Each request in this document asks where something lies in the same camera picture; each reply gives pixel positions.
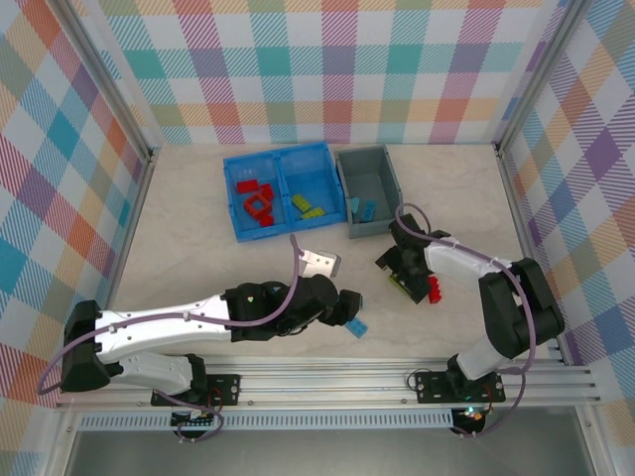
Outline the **red lego window frame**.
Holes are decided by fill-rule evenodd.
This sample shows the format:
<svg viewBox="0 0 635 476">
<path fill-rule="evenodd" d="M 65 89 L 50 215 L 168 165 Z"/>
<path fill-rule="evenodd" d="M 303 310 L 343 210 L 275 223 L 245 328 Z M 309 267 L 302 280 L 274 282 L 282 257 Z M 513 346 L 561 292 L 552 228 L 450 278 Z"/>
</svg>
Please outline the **red lego window frame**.
<svg viewBox="0 0 635 476">
<path fill-rule="evenodd" d="M 243 202 L 243 208 L 255 220 L 262 219 L 273 210 L 271 201 L 261 192 L 255 192 L 247 197 Z"/>
</svg>

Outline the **blue two-compartment plastic bin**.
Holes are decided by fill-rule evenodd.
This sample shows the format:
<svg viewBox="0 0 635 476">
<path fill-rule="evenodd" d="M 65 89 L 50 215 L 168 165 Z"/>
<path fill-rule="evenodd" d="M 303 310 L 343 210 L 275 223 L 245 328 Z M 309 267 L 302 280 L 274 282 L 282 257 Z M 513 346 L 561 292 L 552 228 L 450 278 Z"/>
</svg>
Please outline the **blue two-compartment plastic bin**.
<svg viewBox="0 0 635 476">
<path fill-rule="evenodd" d="M 223 172 L 229 216 L 239 242 L 324 227 L 346 218 L 343 189 L 324 142 L 227 158 L 223 161 Z M 258 220 L 244 210 L 244 200 L 253 193 L 239 194 L 235 184 L 248 179 L 258 180 L 260 186 L 269 183 L 274 190 L 270 213 L 275 220 L 273 226 L 260 227 Z M 303 220 L 302 213 L 291 202 L 297 193 L 312 208 L 321 207 L 325 216 Z"/>
</svg>

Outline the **right aluminium side beam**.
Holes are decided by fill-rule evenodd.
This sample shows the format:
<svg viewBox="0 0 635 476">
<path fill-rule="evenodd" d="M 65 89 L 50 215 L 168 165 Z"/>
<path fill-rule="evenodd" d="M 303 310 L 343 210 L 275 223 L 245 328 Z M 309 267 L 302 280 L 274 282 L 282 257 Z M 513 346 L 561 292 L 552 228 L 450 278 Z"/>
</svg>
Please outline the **right aluminium side beam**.
<svg viewBox="0 0 635 476">
<path fill-rule="evenodd" d="M 496 144 L 493 144 L 492 148 L 496 158 L 496 164 L 501 175 L 503 187 L 505 189 L 505 194 L 507 196 L 520 248 L 525 256 L 530 257 L 535 261 L 539 261 L 530 228 L 524 220 L 519 194 L 514 186 L 512 175 L 505 163 L 504 153 Z M 552 359 L 559 357 L 560 361 L 564 365 L 570 365 L 572 363 L 571 356 L 566 344 L 564 336 L 561 334 L 556 339 L 552 339 L 548 343 L 548 349 Z"/>
</svg>

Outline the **left aluminium frame post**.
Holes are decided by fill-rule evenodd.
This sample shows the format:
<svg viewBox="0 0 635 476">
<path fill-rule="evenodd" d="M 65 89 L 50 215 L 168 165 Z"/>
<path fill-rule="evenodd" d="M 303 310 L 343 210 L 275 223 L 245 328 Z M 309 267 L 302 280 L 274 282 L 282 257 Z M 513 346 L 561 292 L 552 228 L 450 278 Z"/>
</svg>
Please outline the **left aluminium frame post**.
<svg viewBox="0 0 635 476">
<path fill-rule="evenodd" d="M 154 148 L 144 138 L 123 95 L 110 74 L 98 48 L 86 31 L 70 0 L 45 0 L 77 50 L 98 90 L 104 95 L 115 117 L 145 163 L 151 164 Z"/>
</svg>

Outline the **left aluminium side beam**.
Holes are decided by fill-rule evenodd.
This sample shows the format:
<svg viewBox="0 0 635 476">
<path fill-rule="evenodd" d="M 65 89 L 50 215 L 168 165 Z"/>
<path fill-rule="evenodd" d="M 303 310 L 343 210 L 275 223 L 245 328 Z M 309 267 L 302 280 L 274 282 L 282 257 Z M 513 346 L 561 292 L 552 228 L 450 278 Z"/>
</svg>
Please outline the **left aluminium side beam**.
<svg viewBox="0 0 635 476">
<path fill-rule="evenodd" d="M 106 294 L 101 304 L 105 308 L 113 308 L 118 289 L 123 278 L 135 232 L 138 227 L 141 212 L 149 191 L 150 183 L 156 166 L 156 157 L 150 157 L 141 162 L 137 181 L 131 181 L 126 195 L 126 201 L 121 208 L 123 216 L 122 230 L 115 233 L 117 245 L 114 261 L 110 268 Z"/>
</svg>

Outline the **right aluminium frame post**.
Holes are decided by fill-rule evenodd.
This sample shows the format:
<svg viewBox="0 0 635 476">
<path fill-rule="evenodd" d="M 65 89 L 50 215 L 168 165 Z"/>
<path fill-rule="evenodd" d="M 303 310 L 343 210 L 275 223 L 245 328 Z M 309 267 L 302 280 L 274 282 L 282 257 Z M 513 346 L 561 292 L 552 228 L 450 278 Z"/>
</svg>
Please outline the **right aluminium frame post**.
<svg viewBox="0 0 635 476">
<path fill-rule="evenodd" d="M 540 93 L 558 66 L 562 55 L 572 40 L 573 34 L 592 3 L 593 0 L 568 0 L 560 21 L 538 57 L 536 68 L 529 77 L 527 86 L 512 110 L 500 138 L 493 143 L 494 149 L 500 157 L 504 156 L 521 132 L 530 110 L 534 107 Z"/>
</svg>

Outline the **gray plastic bin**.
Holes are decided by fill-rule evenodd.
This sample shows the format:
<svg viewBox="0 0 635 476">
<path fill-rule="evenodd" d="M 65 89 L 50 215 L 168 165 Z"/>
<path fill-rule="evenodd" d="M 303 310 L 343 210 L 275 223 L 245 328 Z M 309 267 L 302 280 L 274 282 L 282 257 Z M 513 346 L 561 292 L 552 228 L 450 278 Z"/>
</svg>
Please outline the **gray plastic bin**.
<svg viewBox="0 0 635 476">
<path fill-rule="evenodd" d="M 397 206 L 403 195 L 390 155 L 385 146 L 373 146 L 334 152 L 335 165 L 344 194 L 348 237 L 366 238 L 389 232 Z M 349 199 L 359 197 L 359 210 L 365 200 L 376 202 L 374 219 L 361 223 L 359 210 L 353 214 Z"/>
</svg>

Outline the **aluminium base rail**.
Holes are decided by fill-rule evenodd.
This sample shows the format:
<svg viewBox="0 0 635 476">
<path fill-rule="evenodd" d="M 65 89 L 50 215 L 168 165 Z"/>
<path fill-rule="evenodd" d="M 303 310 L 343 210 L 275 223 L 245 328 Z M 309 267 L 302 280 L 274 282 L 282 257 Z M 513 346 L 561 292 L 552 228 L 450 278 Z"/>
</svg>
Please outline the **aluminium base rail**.
<svg viewBox="0 0 635 476">
<path fill-rule="evenodd" d="M 345 410 L 413 408 L 407 376 L 441 371 L 444 358 L 344 358 L 207 355 L 210 373 L 241 377 L 241 410 Z M 601 401 L 591 371 L 550 358 L 534 362 L 525 377 L 505 375 L 500 409 L 593 406 Z"/>
</svg>

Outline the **black mounting plate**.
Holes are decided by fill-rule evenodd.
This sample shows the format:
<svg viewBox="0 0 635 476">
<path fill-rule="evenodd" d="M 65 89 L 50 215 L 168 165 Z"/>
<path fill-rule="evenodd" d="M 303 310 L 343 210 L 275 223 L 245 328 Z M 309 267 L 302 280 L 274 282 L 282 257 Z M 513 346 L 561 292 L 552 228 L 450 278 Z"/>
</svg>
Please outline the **black mounting plate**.
<svg viewBox="0 0 635 476">
<path fill-rule="evenodd" d="M 238 374 L 205 374 L 190 378 L 189 374 L 174 377 L 166 390 L 182 389 L 180 393 L 170 394 L 173 400 L 152 392 L 150 405 L 152 407 L 185 406 L 195 407 L 224 407 L 236 406 L 240 393 L 241 376 Z"/>
<path fill-rule="evenodd" d="M 448 372 L 417 372 L 415 391 L 419 404 L 503 403 L 501 375 L 491 372 L 478 380 L 455 379 Z"/>
</svg>

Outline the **aluminium side beam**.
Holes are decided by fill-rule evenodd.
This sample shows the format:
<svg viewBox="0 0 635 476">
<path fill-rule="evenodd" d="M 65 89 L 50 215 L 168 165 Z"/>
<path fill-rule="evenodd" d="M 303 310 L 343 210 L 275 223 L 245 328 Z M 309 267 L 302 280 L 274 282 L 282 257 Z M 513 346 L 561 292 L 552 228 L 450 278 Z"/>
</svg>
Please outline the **aluminium side beam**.
<svg viewBox="0 0 635 476">
<path fill-rule="evenodd" d="M 505 163 L 504 153 L 496 144 L 493 144 L 492 148 L 496 158 L 496 164 L 501 175 L 503 187 L 505 189 L 505 194 L 507 196 L 520 248 L 525 256 L 530 257 L 535 261 L 539 261 L 530 228 L 524 220 L 519 194 L 514 186 L 512 175 Z M 571 356 L 566 344 L 564 336 L 561 334 L 556 339 L 552 339 L 548 343 L 548 349 L 552 359 L 559 357 L 560 361 L 564 365 L 570 365 L 572 363 Z"/>
<path fill-rule="evenodd" d="M 118 289 L 123 278 L 135 232 L 138 227 L 141 212 L 149 191 L 150 183 L 156 166 L 156 157 L 150 157 L 141 162 L 137 181 L 131 181 L 126 195 L 126 201 L 121 208 L 123 216 L 122 230 L 115 233 L 117 245 L 114 261 L 110 268 L 106 294 L 101 304 L 105 308 L 113 308 Z"/>
</svg>

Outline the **aluminium frame post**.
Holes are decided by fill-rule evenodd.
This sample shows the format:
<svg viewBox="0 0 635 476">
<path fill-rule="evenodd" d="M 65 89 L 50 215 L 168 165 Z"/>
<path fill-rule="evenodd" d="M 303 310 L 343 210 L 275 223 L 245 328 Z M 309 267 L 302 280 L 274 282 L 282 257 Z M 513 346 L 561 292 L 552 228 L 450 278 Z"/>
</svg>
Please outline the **aluminium frame post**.
<svg viewBox="0 0 635 476">
<path fill-rule="evenodd" d="M 530 110 L 534 107 L 540 93 L 558 66 L 562 55 L 572 40 L 573 34 L 592 3 L 593 0 L 568 0 L 560 21 L 538 57 L 536 68 L 529 77 L 527 86 L 512 110 L 500 138 L 493 143 L 494 149 L 500 157 L 504 156 L 521 132 Z"/>
<path fill-rule="evenodd" d="M 144 138 L 123 95 L 110 74 L 98 48 L 86 31 L 70 0 L 45 0 L 77 50 L 98 90 L 104 95 L 115 117 L 145 163 L 151 164 L 154 148 Z"/>
</svg>

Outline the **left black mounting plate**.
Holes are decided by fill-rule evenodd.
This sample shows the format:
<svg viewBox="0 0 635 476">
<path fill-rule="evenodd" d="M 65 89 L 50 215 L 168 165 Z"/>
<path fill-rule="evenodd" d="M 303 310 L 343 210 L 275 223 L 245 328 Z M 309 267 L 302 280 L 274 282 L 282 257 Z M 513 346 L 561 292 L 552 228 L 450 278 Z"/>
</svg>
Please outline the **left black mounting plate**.
<svg viewBox="0 0 635 476">
<path fill-rule="evenodd" d="M 152 392 L 150 405 L 152 407 L 185 406 L 195 407 L 224 407 L 236 406 L 240 393 L 241 376 L 238 374 L 205 374 L 190 378 L 189 374 L 174 377 L 166 390 L 182 389 L 180 393 L 170 394 L 173 400 Z"/>
</svg>

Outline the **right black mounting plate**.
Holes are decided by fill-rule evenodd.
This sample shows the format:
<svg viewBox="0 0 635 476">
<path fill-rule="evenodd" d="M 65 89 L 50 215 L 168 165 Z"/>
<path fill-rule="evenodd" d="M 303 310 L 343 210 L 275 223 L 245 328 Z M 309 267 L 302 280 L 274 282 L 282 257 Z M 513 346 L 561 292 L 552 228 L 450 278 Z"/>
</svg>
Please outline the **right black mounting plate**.
<svg viewBox="0 0 635 476">
<path fill-rule="evenodd" d="M 448 372 L 417 372 L 415 391 L 419 404 L 503 403 L 501 375 L 491 372 L 478 380 L 455 379 Z"/>
</svg>

